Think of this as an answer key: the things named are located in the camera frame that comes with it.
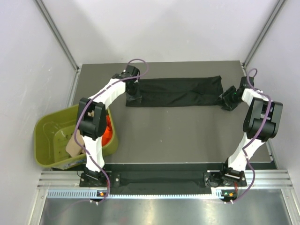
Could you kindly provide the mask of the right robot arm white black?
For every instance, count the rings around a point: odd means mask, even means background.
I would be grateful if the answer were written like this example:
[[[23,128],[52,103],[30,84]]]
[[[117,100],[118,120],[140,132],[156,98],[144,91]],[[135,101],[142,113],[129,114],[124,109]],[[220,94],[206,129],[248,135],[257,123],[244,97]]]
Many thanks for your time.
[[[236,151],[226,160],[219,173],[219,181],[225,185],[241,182],[244,170],[254,153],[269,139],[276,136],[283,104],[272,101],[261,90],[254,88],[254,77],[243,77],[240,86],[230,87],[218,101],[223,110],[232,111],[240,103],[248,105],[243,122],[243,137]]]

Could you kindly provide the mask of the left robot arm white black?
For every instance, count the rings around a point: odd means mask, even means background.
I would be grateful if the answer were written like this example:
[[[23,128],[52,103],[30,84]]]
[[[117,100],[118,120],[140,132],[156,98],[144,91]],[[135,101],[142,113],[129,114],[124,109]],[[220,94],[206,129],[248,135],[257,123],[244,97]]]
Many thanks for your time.
[[[102,153],[102,139],[107,127],[106,110],[119,96],[139,97],[140,70],[128,65],[120,74],[115,74],[99,92],[89,98],[82,98],[78,104],[75,132],[79,132],[83,144],[74,137],[75,143],[86,153],[84,175],[92,183],[101,186],[108,178],[103,170],[105,165]]]

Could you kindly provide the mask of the black t shirt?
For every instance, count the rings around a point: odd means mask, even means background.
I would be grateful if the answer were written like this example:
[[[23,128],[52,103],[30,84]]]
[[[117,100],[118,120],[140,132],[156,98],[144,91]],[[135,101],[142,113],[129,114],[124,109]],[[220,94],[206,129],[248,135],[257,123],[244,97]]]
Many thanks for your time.
[[[127,100],[127,107],[185,107],[218,104],[223,93],[221,76],[142,79],[141,97]]]

